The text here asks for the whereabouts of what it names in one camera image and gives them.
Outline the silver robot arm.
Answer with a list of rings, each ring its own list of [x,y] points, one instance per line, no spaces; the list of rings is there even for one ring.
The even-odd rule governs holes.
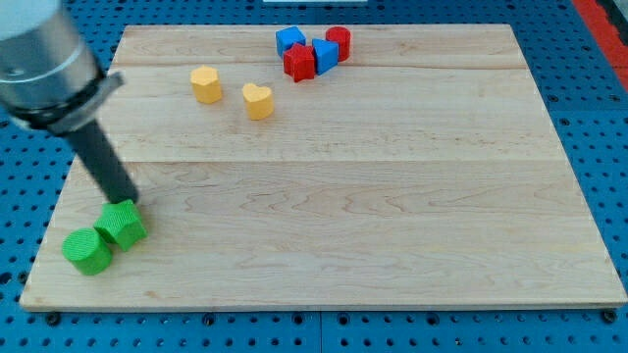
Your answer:
[[[57,0],[2,0],[1,107],[29,129],[68,141],[111,203],[138,190],[96,120],[124,84],[106,74]]]

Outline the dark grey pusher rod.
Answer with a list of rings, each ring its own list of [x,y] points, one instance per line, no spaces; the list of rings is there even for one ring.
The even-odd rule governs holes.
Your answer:
[[[65,138],[110,203],[138,200],[137,187],[97,121],[69,132]]]

